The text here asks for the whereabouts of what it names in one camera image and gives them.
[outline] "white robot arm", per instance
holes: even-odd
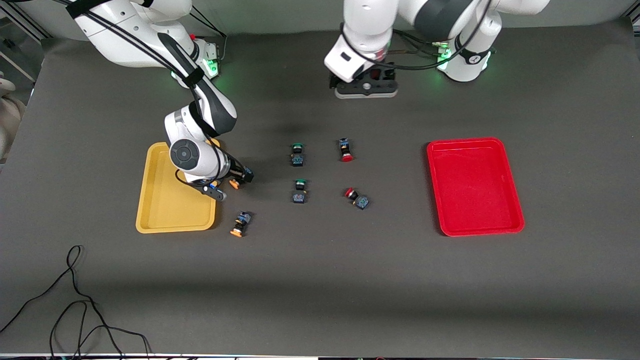
[[[352,82],[374,65],[363,56],[375,61],[384,59],[391,26],[399,14],[427,42],[449,40],[454,53],[467,44],[438,68],[456,81],[471,81],[486,67],[489,49],[502,29],[498,12],[534,15],[548,3],[549,0],[344,0],[342,34],[324,64],[343,81]]]
[[[77,0],[67,10],[109,61],[127,67],[169,67],[181,84],[191,89],[196,100],[164,119],[171,160],[185,173],[190,185],[223,200],[226,194],[212,185],[214,180],[232,177],[231,183],[237,188],[253,179],[251,170],[207,143],[231,131],[237,114],[229,99],[206,76],[215,46],[193,40],[176,21],[189,14],[191,0]],[[116,26],[97,21],[95,15]],[[116,34],[119,29],[130,33],[157,56],[150,56]]]

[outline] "black power cord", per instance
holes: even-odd
[[[389,64],[389,63],[385,63],[382,61],[378,61],[375,59],[370,59],[366,56],[364,56],[363,54],[360,53],[360,51],[357,51],[355,49],[355,47],[353,47],[353,45],[351,45],[351,43],[349,42],[349,40],[347,39],[347,36],[344,34],[344,23],[340,24],[340,35],[342,35],[342,37],[344,38],[344,42],[347,44],[347,46],[349,46],[349,48],[356,53],[359,57],[367,60],[370,63],[374,63],[376,65],[379,65],[380,67],[385,67],[388,69],[396,69],[396,70],[429,70],[429,69],[434,69],[437,68],[440,65],[443,65],[447,62],[449,62],[451,59],[453,59],[455,56],[459,55],[460,53],[462,53],[467,46],[469,45],[469,43],[471,43],[471,40],[474,39],[474,37],[476,36],[476,33],[480,30],[480,26],[482,25],[484,18],[486,17],[486,14],[489,12],[489,9],[491,8],[491,2],[492,0],[488,0],[487,4],[484,8],[484,12],[482,14],[482,17],[480,18],[480,21],[478,21],[478,24],[476,25],[476,27],[474,28],[474,30],[471,32],[471,35],[469,36],[469,39],[467,39],[467,41],[455,52],[452,53],[450,55],[450,57],[438,61],[436,63],[432,63],[429,65],[421,65],[421,66],[407,66],[407,65],[396,65],[396,64]]]
[[[191,93],[193,94],[193,97],[196,97],[196,93],[193,89],[191,89]],[[202,118],[202,110],[200,109],[199,106],[196,106],[196,109],[198,110],[198,116],[200,116],[200,118]],[[209,141],[209,145],[211,145],[211,147],[213,148],[213,151],[216,153],[216,160],[218,161],[218,171],[216,172],[216,176],[214,176],[213,178],[206,180],[206,181],[202,181],[199,183],[189,183],[187,181],[182,180],[179,176],[178,173],[180,172],[180,169],[177,169],[174,173],[175,178],[180,181],[181,183],[185,184],[185,185],[189,185],[193,188],[200,188],[203,186],[209,186],[211,184],[213,184],[213,182],[215,182],[215,180],[217,180],[217,178],[220,176],[220,167],[222,166],[222,162],[220,161],[220,155],[218,154],[216,149],[219,149],[220,151],[226,153],[224,150],[222,150],[221,147],[217,146],[214,142],[213,139],[204,131],[202,132],[204,134],[204,136],[206,137],[206,139]]]
[[[192,6],[193,9],[200,14],[200,16],[202,16],[202,18],[204,19],[204,21],[200,20],[196,15],[193,15],[192,13],[189,13],[189,15],[191,15],[194,19],[196,19],[197,21],[200,21],[204,26],[208,27],[209,29],[212,29],[213,31],[217,32],[218,34],[220,34],[221,37],[226,38],[227,34],[223,33],[222,31],[220,31],[211,21],[209,21],[209,19],[207,19],[207,17],[200,12],[200,10],[198,10],[197,7]]]
[[[430,42],[415,37],[412,34],[409,34],[406,31],[402,30],[394,29],[394,34],[396,34],[407,46],[414,48],[414,50],[389,50],[387,51],[387,55],[414,54],[418,56],[426,55],[436,58],[440,56],[440,54],[438,54],[435,50],[437,46],[432,45]]]
[[[13,316],[13,318],[11,320],[9,320],[9,322],[2,329],[0,329],[0,334],[2,334],[18,318],[18,316],[22,313],[24,308],[30,302],[32,302],[34,300],[37,300],[40,297],[43,297],[44,295],[49,293],[51,291],[51,289],[53,289],[60,282],[60,280],[70,272],[71,273],[72,284],[73,284],[73,287],[74,287],[74,291],[76,292],[76,294],[80,295],[84,299],[83,300],[75,300],[75,301],[71,302],[69,305],[67,305],[66,308],[59,315],[59,317],[56,320],[56,322],[54,323],[53,328],[51,329],[51,333],[49,334],[49,351],[51,353],[51,359],[54,359],[54,355],[55,355],[54,354],[54,350],[53,350],[53,338],[54,338],[56,329],[58,328],[58,325],[60,324],[60,321],[65,316],[67,311],[69,311],[69,309],[71,309],[71,307],[73,307],[76,304],[82,304],[84,309],[83,309],[83,315],[82,315],[82,319],[81,319],[81,323],[80,323],[80,331],[79,331],[79,334],[78,334],[77,348],[76,348],[76,351],[74,352],[74,355],[72,356],[71,359],[76,359],[76,358],[80,359],[80,358],[82,358],[82,350],[81,350],[82,346],[84,345],[86,340],[89,338],[89,336],[91,336],[91,334],[93,334],[93,332],[95,330],[101,329],[101,328],[105,328],[107,330],[107,333],[109,334],[109,340],[111,341],[111,344],[113,345],[113,348],[118,352],[118,354],[120,354],[121,357],[124,355],[124,353],[122,352],[122,350],[120,350],[120,347],[116,344],[115,340],[113,339],[113,334],[111,333],[111,331],[124,332],[126,334],[135,335],[135,336],[140,337],[143,340],[144,344],[145,344],[145,351],[147,352],[147,357],[148,357],[149,354],[152,351],[151,351],[151,346],[150,346],[146,336],[144,336],[144,335],[142,335],[142,334],[140,334],[138,332],[129,331],[129,330],[121,329],[119,327],[113,327],[113,326],[108,325],[106,323],[106,321],[104,320],[104,317],[103,317],[102,313],[98,310],[97,304],[94,301],[94,299],[91,296],[81,292],[80,289],[78,288],[77,279],[76,279],[76,271],[75,271],[74,267],[75,267],[78,259],[80,258],[80,255],[82,254],[82,250],[83,250],[83,248],[80,245],[74,245],[73,247],[71,247],[71,249],[67,253],[67,269],[65,271],[63,271],[62,274],[60,274],[56,278],[56,280],[44,292],[42,292],[41,294],[39,294],[36,297],[33,297],[33,298],[25,301],[25,303],[22,305],[22,307],[20,307],[18,312]],[[100,323],[101,324],[96,326],[96,327],[94,327],[83,339],[82,335],[83,335],[84,320],[86,318],[86,314],[87,314],[89,305],[91,305],[91,309],[93,310],[93,312],[100,318]]]
[[[69,1],[69,0],[53,0],[53,1],[56,1],[57,3],[61,3],[61,4],[64,4],[64,5],[69,5],[71,3],[71,1]],[[220,35],[225,37],[225,47],[226,47],[227,35],[222,33],[220,30],[218,30],[204,15],[202,15],[202,12],[200,12],[200,10],[195,8],[195,6],[193,8],[203,18],[205,18],[207,20],[207,22],[209,22],[209,24],[211,24],[211,28],[215,29]],[[147,56],[149,56],[153,60],[155,60],[158,63],[160,63],[160,65],[162,65],[162,66],[166,67],[167,69],[173,71],[173,73],[178,75],[178,77],[180,77],[181,80],[185,80],[186,79],[185,75],[180,73],[180,71],[178,71],[169,61],[164,59],[157,51],[153,50],[153,48],[151,48],[149,45],[145,44],[144,42],[140,41],[138,38],[134,37],[131,33],[126,31],[125,29],[122,29],[120,26],[118,26],[116,24],[113,24],[112,22],[106,20],[105,18],[103,18],[100,15],[97,15],[97,14],[91,12],[91,11],[84,12],[83,15],[89,17],[91,20],[97,22],[98,24],[104,26],[106,29],[109,29],[111,32],[113,32],[114,34],[118,35],[120,38],[122,38],[123,40],[125,40],[129,44],[133,45],[135,48],[139,49],[144,54],[146,54]],[[196,99],[196,105],[197,105],[196,108],[198,109],[198,113],[202,117],[202,111],[200,109],[200,105],[198,104],[198,100],[197,100],[198,97],[197,97],[194,89],[190,89],[190,90],[191,90],[191,93],[192,93],[194,99]],[[211,141],[211,138],[209,138],[207,135],[206,135],[206,137],[209,140],[209,143],[211,144],[211,146],[214,147],[214,149],[215,148],[219,149],[220,151],[225,153],[227,156],[230,156],[232,159],[235,160],[235,158],[233,158],[231,155],[229,155],[226,151],[224,151],[222,148],[218,147],[215,143],[213,143],[213,141]],[[221,162],[220,162],[220,157],[218,156],[217,152],[216,152],[216,156],[217,156],[217,160],[218,160],[218,173],[216,174],[216,177],[214,179],[210,179],[210,180],[208,180],[208,181],[206,181],[204,183],[200,183],[200,184],[187,183],[187,182],[183,181],[182,179],[180,179],[178,177],[178,172],[177,171],[175,173],[176,179],[178,179],[180,182],[188,184],[190,186],[209,186],[210,184],[212,184],[215,181],[215,179],[217,179],[217,177],[220,176],[220,170],[221,170],[220,169],[220,165],[221,165]]]
[[[198,10],[197,7],[192,6],[193,9],[200,14],[200,16],[202,16],[202,18],[204,19],[204,21],[202,19],[200,19],[199,17],[197,17],[196,15],[189,13],[189,15],[196,19],[199,23],[203,24],[204,26],[208,27],[209,29],[217,32],[218,34],[220,34],[220,36],[222,36],[223,38],[225,38],[224,44],[222,45],[222,55],[220,56],[220,60],[224,60],[225,59],[225,55],[227,54],[227,34],[223,33],[222,31],[220,31],[211,21],[209,21],[209,19],[207,19],[207,17],[200,11]]]

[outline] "dark gray tabletop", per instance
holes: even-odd
[[[335,39],[229,40],[216,84],[239,121],[220,140],[255,182],[220,204],[214,229],[147,235],[134,225],[146,152],[189,93],[89,43],[49,44],[0,175],[0,323],[82,244],[81,289],[154,352],[640,357],[640,67],[628,21],[506,29],[477,81],[399,72],[397,97],[380,100],[333,96],[322,60]],[[343,136],[352,163],[338,161]],[[506,145],[519,234],[438,229],[425,145],[476,136]],[[293,142],[306,145],[303,168],[289,166]],[[289,201],[299,177],[310,180],[302,206]],[[349,186],[369,209],[342,197]],[[255,218],[237,239],[241,210]],[[76,299],[69,281],[0,336],[1,352],[48,351]],[[60,325],[67,351],[79,317]],[[138,338],[116,339],[143,352]],[[93,345],[114,352],[104,333]]]

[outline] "black cable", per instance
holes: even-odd
[[[196,97],[196,98],[197,98],[196,93],[195,93],[195,90],[191,89],[191,93],[193,94],[193,97]],[[199,116],[201,119],[204,119],[204,118],[203,118],[203,116],[202,116],[202,109],[200,109],[200,105],[199,105],[199,104],[196,104],[196,105],[197,105],[197,106],[196,106],[196,110],[198,111],[198,116]],[[215,154],[216,154],[216,160],[218,161],[218,171],[216,172],[216,175],[215,175],[214,177],[212,177],[211,179],[206,180],[206,181],[203,181],[203,182],[201,182],[201,183],[189,183],[189,182],[187,182],[187,181],[182,180],[182,179],[178,176],[178,173],[180,172],[180,169],[177,169],[177,170],[175,171],[175,173],[174,173],[175,178],[176,178],[176,179],[178,179],[178,181],[180,181],[181,183],[183,183],[183,184],[185,184],[185,185],[192,186],[192,187],[194,187],[194,188],[199,188],[199,187],[203,187],[203,186],[209,186],[209,185],[213,184],[213,182],[215,182],[215,180],[217,180],[217,179],[218,179],[218,177],[220,176],[220,170],[222,170],[222,169],[221,169],[222,162],[220,161],[220,155],[218,154],[218,152],[216,151],[216,149],[219,149],[220,151],[223,151],[224,153],[226,153],[224,150],[222,150],[222,148],[221,148],[221,147],[217,146],[217,145],[213,142],[213,139],[212,139],[212,138],[211,138],[207,133],[204,133],[204,132],[203,132],[203,134],[204,134],[204,136],[206,137],[206,139],[209,141],[209,145],[211,145],[211,147],[213,148],[213,151],[214,151],[214,152],[215,152]]]
[[[419,37],[416,37],[415,35],[408,33],[406,31],[403,30],[398,30],[398,29],[394,29],[394,34],[400,36],[400,37],[406,37],[406,38],[410,38],[413,41],[422,43],[422,44],[429,44],[429,42],[427,42],[426,40],[423,40]]]
[[[20,24],[20,20],[16,19],[11,13],[9,12],[4,12],[8,17],[11,18],[11,20],[15,23],[15,24]],[[26,32],[28,35],[31,35],[34,38],[38,38],[38,35],[34,34],[32,31],[30,31],[27,27],[21,26],[20,29],[23,29],[24,32]]]
[[[32,301],[34,301],[34,300],[37,300],[37,299],[39,299],[40,297],[43,297],[46,293],[48,293],[49,291],[51,291],[51,289],[53,289],[53,287],[57,285],[57,283],[60,281],[60,279],[62,279],[62,277],[63,277],[64,275],[66,275],[68,272],[70,272],[70,271],[71,271],[71,266],[74,266],[74,265],[76,264],[76,261],[77,261],[77,258],[74,260],[74,262],[73,262],[69,267],[67,267],[67,269],[66,269],[64,272],[62,272],[62,274],[60,274],[60,276],[58,276],[58,278],[57,278],[57,279],[56,279],[56,280],[55,280],[55,281],[54,281],[54,282],[53,282],[53,283],[52,283],[52,284],[51,284],[51,285],[50,285],[50,286],[49,286],[49,287],[48,287],[48,288],[43,292],[43,293],[41,293],[40,295],[38,295],[38,296],[36,296],[36,297],[32,297],[31,299],[29,299],[29,300],[25,301],[25,303],[22,305],[22,307],[21,307],[21,308],[18,310],[18,312],[13,316],[13,318],[11,318],[11,320],[9,320],[9,322],[8,322],[8,323],[6,323],[6,325],[5,325],[2,329],[0,329],[0,334],[2,334],[2,333],[6,330],[6,328],[7,328],[7,327],[9,327],[9,325],[11,325],[11,324],[15,321],[15,319],[16,319],[16,318],[17,318],[17,317],[22,313],[22,310],[24,310],[24,308],[25,308],[25,307],[26,307],[30,302],[32,302]]]
[[[394,33],[395,33],[395,34],[396,34],[396,35],[397,35],[397,36],[398,36],[398,37],[399,37],[399,38],[400,38],[400,39],[401,39],[405,44],[407,44],[407,45],[409,45],[409,46],[411,46],[411,47],[413,47],[413,48],[415,49],[415,50],[406,50],[406,51],[405,51],[405,52],[403,52],[402,54],[418,54],[418,55],[419,55],[419,53],[422,53],[422,54],[426,54],[426,55],[429,55],[429,56],[436,56],[436,57],[440,55],[440,54],[438,54],[438,53],[436,53],[436,52],[433,52],[433,51],[429,52],[429,51],[426,51],[426,50],[425,50],[425,48],[426,48],[426,47],[434,48],[434,46],[433,46],[433,45],[431,45],[431,43],[429,43],[429,42],[426,42],[426,41],[424,41],[424,40],[421,40],[421,39],[419,39],[419,38],[416,38],[416,37],[414,37],[414,36],[413,36],[413,35],[411,35],[411,34],[405,33],[404,31],[398,31],[398,32],[396,32],[396,30],[394,30]]]
[[[474,30],[471,32],[471,35],[469,36],[469,39],[467,39],[467,41],[453,54],[450,55],[450,57],[438,61],[436,63],[432,63],[429,65],[421,65],[421,66],[406,66],[406,65],[396,65],[396,64],[388,64],[382,61],[378,61],[375,59],[370,59],[366,56],[364,56],[363,54],[360,53],[360,51],[357,51],[353,45],[351,45],[351,43],[349,42],[349,40],[347,39],[347,36],[344,33],[344,23],[340,24],[340,35],[342,35],[342,37],[344,38],[344,42],[347,44],[347,46],[349,46],[349,48],[356,53],[359,57],[367,60],[370,63],[374,63],[376,65],[379,65],[381,67],[386,67],[388,69],[396,69],[396,70],[428,70],[428,69],[434,69],[442,64],[445,64],[447,62],[449,62],[451,59],[453,59],[454,57],[456,57],[457,55],[459,55],[460,53],[462,53],[462,51],[464,51],[467,46],[469,45],[469,43],[471,43],[471,40],[474,39],[476,33],[480,30],[480,26],[482,25],[484,18],[486,17],[486,14],[489,12],[489,9],[491,8],[491,0],[487,1],[487,4],[484,8],[484,12],[482,14],[482,17],[480,18],[480,20],[478,21],[478,24],[476,25],[476,27],[474,28]]]
[[[69,4],[71,4],[71,1],[69,1],[69,0],[53,0],[53,1],[55,1],[57,3],[60,3],[60,4],[67,5],[67,6]],[[165,58],[163,58],[157,51],[155,51],[149,45],[147,45],[144,42],[142,42],[140,39],[134,37],[130,32],[126,31],[125,29],[122,29],[120,26],[118,26],[116,24],[113,24],[112,22],[108,21],[107,19],[105,19],[105,18],[101,17],[100,15],[97,15],[96,13],[93,13],[91,11],[84,12],[83,15],[87,16],[89,19],[97,22],[98,24],[102,25],[106,29],[110,30],[112,33],[118,35],[120,38],[122,38],[126,42],[130,43],[132,46],[134,46],[138,50],[142,51],[144,54],[146,54],[147,56],[149,56],[153,60],[157,61],[160,65],[162,65],[162,66],[166,67],[167,69],[173,71],[182,80],[184,80],[184,78],[186,78],[185,75],[182,75],[182,73],[180,73],[169,61],[167,61]]]
[[[196,107],[196,109],[198,110],[198,115],[202,118],[202,110],[200,109],[200,105],[198,104],[198,106]],[[209,142],[211,143],[211,146],[213,146],[216,149],[219,149],[223,154],[227,155],[230,159],[232,159],[233,161],[235,161],[236,163],[238,163],[239,165],[242,165],[242,163],[240,161],[238,161],[236,158],[234,158],[233,156],[231,156],[231,154],[229,154],[227,151],[225,151],[224,149],[222,149],[220,146],[217,146],[213,141],[211,141],[211,138],[209,137],[209,135],[207,133],[204,134],[204,136],[207,137],[207,139],[209,140]],[[218,176],[220,176],[220,166],[218,166]]]
[[[222,32],[222,31],[220,31],[218,28],[216,28],[216,26],[215,26],[211,21],[209,21],[209,19],[207,19],[207,17],[206,17],[202,12],[200,12],[200,10],[198,10],[198,8],[197,8],[197,7],[195,7],[195,5],[193,6],[193,9],[194,9],[197,13],[199,13],[199,14],[200,14],[200,16],[202,16],[202,18],[203,18],[206,22],[208,22],[208,23],[209,23],[210,28],[212,28],[213,30],[217,31],[217,32],[218,32],[222,37],[225,37],[225,38],[227,37],[227,34],[223,33],[223,32]]]
[[[151,349],[151,344],[149,343],[149,340],[147,339],[146,336],[138,333],[138,332],[134,332],[134,331],[129,331],[129,330],[125,330],[125,329],[121,329],[119,327],[115,327],[115,326],[108,326],[108,325],[98,325],[96,327],[94,327],[93,329],[91,329],[91,331],[89,331],[89,333],[87,333],[87,335],[84,337],[84,339],[82,340],[82,342],[80,343],[80,346],[82,347],[82,345],[84,345],[84,343],[89,340],[89,337],[91,336],[91,334],[93,334],[94,331],[96,331],[97,329],[102,329],[102,328],[106,328],[107,331],[110,330],[114,330],[114,331],[120,331],[120,332],[124,332],[125,334],[129,334],[129,335],[135,335],[138,336],[142,339],[142,342],[145,345],[145,352],[147,353],[147,359],[149,359],[149,354],[151,352],[153,352],[153,350]]]
[[[79,336],[78,336],[78,346],[80,346],[80,341],[82,340],[82,328],[83,328],[83,325],[84,325],[84,316],[86,315],[86,311],[88,309],[88,306],[86,305],[87,302],[88,302],[87,300],[73,301],[71,304],[67,305],[67,307],[62,311],[62,314],[60,314],[60,316],[56,320],[56,323],[51,328],[51,333],[49,333],[49,352],[51,353],[51,359],[55,359],[55,355],[53,354],[53,335],[56,333],[56,329],[58,328],[58,324],[60,324],[60,320],[62,320],[62,317],[65,316],[67,311],[73,305],[76,305],[76,304],[82,304],[84,306],[84,310],[83,310],[83,314],[82,314],[82,320],[80,321],[80,333],[79,333]]]
[[[217,32],[218,34],[220,34],[220,36],[222,37],[227,37],[226,35],[222,35],[222,33],[220,33],[219,30],[217,30],[217,28],[215,28],[214,26],[211,26],[209,24],[207,24],[206,22],[204,22],[201,18],[197,17],[196,15],[193,15],[192,13],[189,14],[192,18],[196,19],[199,23],[203,24],[204,26],[206,26],[207,28]]]
[[[100,328],[105,328],[107,330],[107,333],[109,334],[109,340],[111,341],[111,344],[113,345],[113,347],[116,349],[116,351],[120,354],[120,356],[122,357],[124,355],[124,353],[120,350],[120,348],[118,347],[118,345],[115,342],[115,339],[113,338],[113,334],[111,333],[111,331],[119,331],[119,332],[124,332],[126,334],[130,334],[130,335],[135,335],[135,336],[139,336],[144,344],[145,344],[145,350],[147,351],[147,357],[149,357],[149,353],[151,352],[151,345],[148,342],[148,339],[146,336],[138,333],[138,332],[133,332],[133,331],[129,331],[129,330],[125,330],[125,329],[121,329],[118,327],[113,327],[108,325],[105,320],[104,317],[102,315],[102,313],[97,309],[97,304],[94,301],[94,299],[81,292],[80,289],[78,288],[77,285],[77,279],[76,279],[76,271],[74,269],[74,266],[76,265],[78,259],[80,258],[80,255],[82,254],[82,246],[80,245],[74,245],[73,247],[71,247],[71,249],[69,249],[69,252],[67,253],[67,258],[66,258],[66,263],[67,263],[67,269],[65,269],[65,271],[62,272],[62,274],[60,274],[58,276],[58,278],[56,278],[56,280],[40,295],[33,297],[29,300],[27,300],[22,307],[18,310],[18,312],[13,316],[13,318],[11,320],[9,320],[9,322],[0,330],[0,334],[6,330],[7,327],[9,327],[9,325],[11,325],[13,323],[13,321],[15,321],[15,319],[22,313],[22,310],[24,310],[24,308],[31,302],[34,301],[42,296],[44,296],[46,293],[48,293],[49,291],[51,291],[51,289],[53,289],[60,281],[60,279],[66,275],[67,273],[71,273],[71,279],[72,279],[72,284],[74,287],[74,291],[84,297],[86,300],[76,300],[71,302],[69,305],[66,306],[66,308],[62,311],[62,313],[59,315],[58,319],[56,320],[56,322],[53,325],[53,328],[51,329],[51,332],[49,334],[49,351],[51,353],[51,359],[54,359],[54,350],[53,350],[53,339],[54,339],[54,335],[56,332],[56,329],[58,328],[58,325],[60,324],[60,321],[62,320],[62,318],[65,316],[65,314],[69,311],[69,309],[71,309],[71,307],[73,307],[76,304],[82,304],[84,306],[83,309],[83,315],[81,318],[81,323],[80,323],[80,331],[78,334],[78,341],[77,341],[77,349],[74,352],[73,356],[71,357],[71,359],[75,359],[76,358],[76,354],[78,354],[79,358],[81,358],[82,356],[82,352],[81,352],[81,348],[84,345],[84,343],[86,342],[86,340],[89,338],[89,336],[94,332],[94,330],[96,329],[100,329]],[[95,312],[95,314],[100,318],[100,322],[101,325],[98,325],[96,327],[94,327],[85,337],[83,340],[82,339],[82,335],[83,335],[83,327],[84,327],[84,321],[86,319],[86,313],[88,310],[88,305],[90,304],[93,312]]]
[[[36,29],[37,32],[39,32],[43,38],[51,38],[51,35],[45,34],[44,33],[44,29],[42,29],[40,26],[37,26],[36,24],[34,24],[34,22],[31,21],[31,19],[29,18],[29,15],[24,15],[24,11],[21,11],[22,9],[20,9],[20,7],[18,7],[17,5],[13,5],[12,3],[8,3],[9,7],[11,9],[13,9],[16,13],[18,13],[19,15],[21,15],[21,17],[27,22],[29,23],[29,25]]]

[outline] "red tray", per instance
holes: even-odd
[[[496,138],[427,146],[440,228],[448,236],[517,233],[524,217],[504,144]]]

